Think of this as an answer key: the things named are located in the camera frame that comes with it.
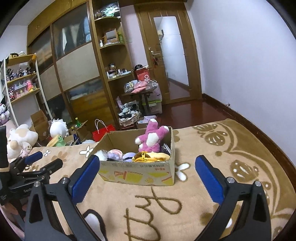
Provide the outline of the white fluffy pompom plush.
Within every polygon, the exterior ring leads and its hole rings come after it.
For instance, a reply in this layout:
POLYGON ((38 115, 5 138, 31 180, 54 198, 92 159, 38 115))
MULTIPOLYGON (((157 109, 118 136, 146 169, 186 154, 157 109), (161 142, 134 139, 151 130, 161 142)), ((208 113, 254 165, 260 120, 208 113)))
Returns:
POLYGON ((108 152, 106 150, 99 150, 94 155, 99 158, 99 161, 107 161, 108 159, 108 152))

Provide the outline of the pink swirl plush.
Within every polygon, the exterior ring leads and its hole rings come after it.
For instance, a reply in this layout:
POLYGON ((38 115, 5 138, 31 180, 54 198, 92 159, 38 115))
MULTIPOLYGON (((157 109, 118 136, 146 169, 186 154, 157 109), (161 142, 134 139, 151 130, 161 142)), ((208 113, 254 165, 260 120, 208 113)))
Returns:
POLYGON ((118 150, 118 149, 112 149, 112 150, 109 150, 107 152, 108 159, 112 159, 112 160, 115 160, 115 161, 121 161, 122 156, 123 156, 122 151, 118 150))

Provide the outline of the yellow plush pouch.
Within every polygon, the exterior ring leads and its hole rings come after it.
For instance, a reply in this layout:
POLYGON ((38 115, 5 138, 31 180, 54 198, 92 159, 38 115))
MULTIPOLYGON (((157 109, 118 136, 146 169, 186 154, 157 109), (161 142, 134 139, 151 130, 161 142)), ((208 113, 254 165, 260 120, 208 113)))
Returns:
POLYGON ((170 156, 165 153, 155 152, 138 152, 132 158, 133 162, 153 163, 153 162, 165 162, 170 159, 170 156))

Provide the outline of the pink plush bear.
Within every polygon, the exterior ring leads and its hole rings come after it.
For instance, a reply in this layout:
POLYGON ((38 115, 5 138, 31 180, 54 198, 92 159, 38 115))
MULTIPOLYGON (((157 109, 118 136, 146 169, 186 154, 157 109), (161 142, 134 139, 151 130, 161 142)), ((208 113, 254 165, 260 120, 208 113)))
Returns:
POLYGON ((155 152, 160 151, 160 142, 169 132, 167 126, 160 126, 154 118, 150 119, 145 133, 135 139, 135 144, 138 145, 139 152, 155 152))

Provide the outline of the purple silver box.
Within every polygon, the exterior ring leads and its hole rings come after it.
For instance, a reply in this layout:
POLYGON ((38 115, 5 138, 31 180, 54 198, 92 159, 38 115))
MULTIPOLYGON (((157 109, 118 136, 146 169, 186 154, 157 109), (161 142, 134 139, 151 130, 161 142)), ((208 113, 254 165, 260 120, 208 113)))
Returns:
POLYGON ((167 155, 171 155, 171 148, 166 144, 166 143, 163 143, 159 149, 159 151, 161 153, 165 153, 167 155))

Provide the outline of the green frog toy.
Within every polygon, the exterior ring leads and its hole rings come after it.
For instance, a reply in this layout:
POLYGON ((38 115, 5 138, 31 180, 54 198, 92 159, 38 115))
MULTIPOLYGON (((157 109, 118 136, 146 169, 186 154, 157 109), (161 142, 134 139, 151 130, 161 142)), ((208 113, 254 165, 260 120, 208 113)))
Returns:
POLYGON ((56 147, 66 146, 66 142, 64 141, 64 138, 62 136, 57 137, 57 142, 56 142, 55 146, 56 147))

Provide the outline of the white beige plush dog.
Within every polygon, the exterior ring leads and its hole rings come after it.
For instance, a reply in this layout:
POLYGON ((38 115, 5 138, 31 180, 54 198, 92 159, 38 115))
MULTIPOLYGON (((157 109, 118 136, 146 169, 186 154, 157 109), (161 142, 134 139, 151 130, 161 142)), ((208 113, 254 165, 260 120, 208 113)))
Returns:
POLYGON ((37 140, 38 133, 31 131, 27 124, 12 128, 7 143, 8 159, 28 156, 37 140))

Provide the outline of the white round plush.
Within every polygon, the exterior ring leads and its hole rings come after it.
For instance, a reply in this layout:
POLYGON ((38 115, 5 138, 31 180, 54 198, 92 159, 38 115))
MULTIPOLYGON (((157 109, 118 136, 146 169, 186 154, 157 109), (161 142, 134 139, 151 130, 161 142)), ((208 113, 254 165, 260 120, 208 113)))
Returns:
POLYGON ((62 119, 53 119, 50 126, 50 136, 55 138, 56 136, 62 136, 63 138, 69 135, 69 131, 66 122, 62 119))

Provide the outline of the green bottle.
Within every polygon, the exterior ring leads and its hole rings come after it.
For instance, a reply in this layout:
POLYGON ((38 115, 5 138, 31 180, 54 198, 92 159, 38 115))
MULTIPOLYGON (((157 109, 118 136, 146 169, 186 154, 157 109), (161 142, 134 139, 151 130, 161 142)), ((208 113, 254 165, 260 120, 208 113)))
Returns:
POLYGON ((81 127, 81 122, 78 120, 78 117, 75 118, 77 127, 81 127))

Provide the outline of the black white Kuromi plush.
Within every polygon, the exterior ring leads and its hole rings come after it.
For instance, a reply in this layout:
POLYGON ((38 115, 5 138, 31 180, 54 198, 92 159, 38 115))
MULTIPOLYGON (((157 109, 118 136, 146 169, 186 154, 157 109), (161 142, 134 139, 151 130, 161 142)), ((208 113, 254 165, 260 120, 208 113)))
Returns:
POLYGON ((5 97, 3 97, 3 99, 1 100, 0 115, 1 115, 0 125, 2 126, 10 120, 10 111, 6 107, 5 97))

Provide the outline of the red paper bag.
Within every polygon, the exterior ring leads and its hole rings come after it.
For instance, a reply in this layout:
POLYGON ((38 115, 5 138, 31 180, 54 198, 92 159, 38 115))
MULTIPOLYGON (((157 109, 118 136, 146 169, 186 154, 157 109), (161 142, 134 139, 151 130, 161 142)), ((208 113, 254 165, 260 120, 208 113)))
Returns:
POLYGON ((92 137, 95 142, 99 142, 106 133, 115 131, 115 127, 113 125, 106 126, 102 120, 96 119, 94 123, 96 130, 92 132, 92 137))

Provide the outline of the printed cardboard box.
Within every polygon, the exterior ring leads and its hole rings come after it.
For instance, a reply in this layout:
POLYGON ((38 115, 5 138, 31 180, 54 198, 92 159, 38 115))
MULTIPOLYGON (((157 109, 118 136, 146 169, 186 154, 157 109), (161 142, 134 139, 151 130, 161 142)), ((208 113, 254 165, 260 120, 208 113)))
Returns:
MULTIPOLYGON (((145 129, 126 131, 112 131, 106 133, 94 147, 91 155, 98 152, 117 149, 123 154, 138 153, 138 145, 134 140, 145 133, 145 129)), ((175 183, 175 142, 173 129, 162 139, 162 143, 170 148, 170 158, 156 162, 127 162, 127 161, 100 161, 99 175, 104 181, 142 186, 173 186, 175 183)))

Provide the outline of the beige patterned blanket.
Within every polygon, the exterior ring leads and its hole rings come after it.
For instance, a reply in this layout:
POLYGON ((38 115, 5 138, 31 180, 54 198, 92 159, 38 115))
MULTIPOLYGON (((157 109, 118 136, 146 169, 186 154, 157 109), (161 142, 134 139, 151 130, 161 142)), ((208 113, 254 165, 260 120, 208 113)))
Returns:
POLYGON ((209 162, 237 182, 262 183, 276 237, 295 210, 295 190, 269 150, 248 129, 226 119, 174 130, 176 160, 174 185, 124 184, 124 173, 114 177, 105 170, 97 175, 81 213, 97 212, 108 240, 194 240, 207 225, 214 203, 195 171, 195 159, 209 162))

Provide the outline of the lace basket with toys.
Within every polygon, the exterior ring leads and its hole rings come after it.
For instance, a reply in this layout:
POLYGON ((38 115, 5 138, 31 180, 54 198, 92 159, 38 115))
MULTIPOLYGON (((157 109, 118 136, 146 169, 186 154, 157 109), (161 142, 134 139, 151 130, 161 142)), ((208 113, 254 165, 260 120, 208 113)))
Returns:
POLYGON ((139 120, 142 113, 136 103, 126 103, 122 107, 121 113, 118 114, 120 126, 130 126, 139 120))

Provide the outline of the white toy shelf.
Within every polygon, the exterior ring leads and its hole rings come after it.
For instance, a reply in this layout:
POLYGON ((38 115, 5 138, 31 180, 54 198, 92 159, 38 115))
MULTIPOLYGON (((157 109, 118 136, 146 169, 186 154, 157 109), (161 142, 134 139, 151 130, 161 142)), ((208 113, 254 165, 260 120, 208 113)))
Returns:
POLYGON ((6 97, 6 107, 10 112, 10 120, 19 125, 14 105, 29 96, 41 95, 50 120, 53 116, 46 101, 41 83, 37 53, 13 53, 1 61, 1 93, 6 97))

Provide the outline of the small cardboard floor box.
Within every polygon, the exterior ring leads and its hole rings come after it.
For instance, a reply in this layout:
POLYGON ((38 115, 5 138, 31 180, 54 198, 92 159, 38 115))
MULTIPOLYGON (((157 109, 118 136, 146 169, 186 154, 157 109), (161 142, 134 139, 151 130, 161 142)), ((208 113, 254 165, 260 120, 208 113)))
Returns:
POLYGON ((136 123, 137 128, 146 128, 149 120, 152 119, 152 118, 155 119, 156 116, 155 115, 149 115, 149 116, 140 117, 139 120, 136 123))

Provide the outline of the small dark side table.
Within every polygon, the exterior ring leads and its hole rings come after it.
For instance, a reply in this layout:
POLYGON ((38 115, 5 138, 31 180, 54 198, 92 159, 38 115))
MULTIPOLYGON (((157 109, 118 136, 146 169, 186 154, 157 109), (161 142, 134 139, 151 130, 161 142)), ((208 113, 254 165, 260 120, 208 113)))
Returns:
POLYGON ((150 94, 152 94, 152 92, 156 89, 156 87, 152 87, 149 90, 142 90, 140 92, 137 93, 132 93, 132 92, 128 92, 128 93, 124 93, 121 96, 129 96, 130 98, 133 98, 134 96, 138 96, 139 100, 138 100, 138 104, 139 104, 139 108, 142 112, 142 114, 146 114, 146 115, 150 115, 151 114, 151 109, 149 107, 149 102, 148 102, 148 97, 150 96, 150 94), (145 106, 143 106, 143 102, 142 102, 142 98, 144 97, 144 102, 145 102, 145 106))

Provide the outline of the wooden wardrobe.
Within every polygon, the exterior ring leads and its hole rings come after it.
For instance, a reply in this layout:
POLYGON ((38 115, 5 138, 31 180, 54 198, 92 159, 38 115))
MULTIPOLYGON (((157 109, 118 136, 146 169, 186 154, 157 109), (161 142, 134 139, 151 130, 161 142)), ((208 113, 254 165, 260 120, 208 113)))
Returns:
POLYGON ((52 1, 28 25, 48 113, 67 123, 118 126, 116 97, 132 79, 121 1, 52 1))

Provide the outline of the red gift bag on table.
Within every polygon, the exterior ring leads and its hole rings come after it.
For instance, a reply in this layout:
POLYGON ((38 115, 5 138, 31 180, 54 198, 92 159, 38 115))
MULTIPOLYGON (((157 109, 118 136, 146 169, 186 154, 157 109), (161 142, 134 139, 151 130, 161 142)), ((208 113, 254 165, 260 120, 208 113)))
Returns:
POLYGON ((151 80, 149 70, 145 67, 135 70, 135 75, 139 81, 149 81, 151 80))

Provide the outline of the wooden door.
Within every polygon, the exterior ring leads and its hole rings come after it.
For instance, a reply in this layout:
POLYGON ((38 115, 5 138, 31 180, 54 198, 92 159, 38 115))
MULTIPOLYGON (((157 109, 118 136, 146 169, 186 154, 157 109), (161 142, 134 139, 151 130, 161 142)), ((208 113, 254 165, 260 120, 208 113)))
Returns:
POLYGON ((201 99, 201 76, 193 29, 183 2, 135 5, 150 72, 163 103, 201 99))

